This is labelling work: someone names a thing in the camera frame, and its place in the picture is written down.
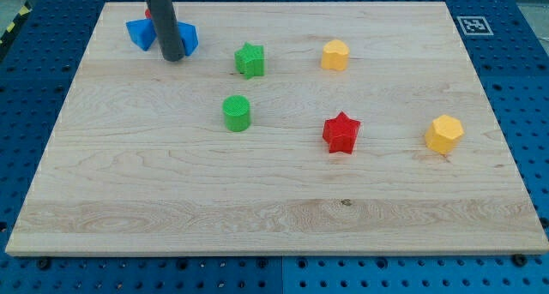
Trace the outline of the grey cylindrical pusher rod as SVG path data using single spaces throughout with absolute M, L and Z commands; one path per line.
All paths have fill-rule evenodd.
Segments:
M 184 57 L 184 45 L 178 30 L 172 0 L 145 1 L 152 17 L 163 58 L 168 62 L 178 62 Z

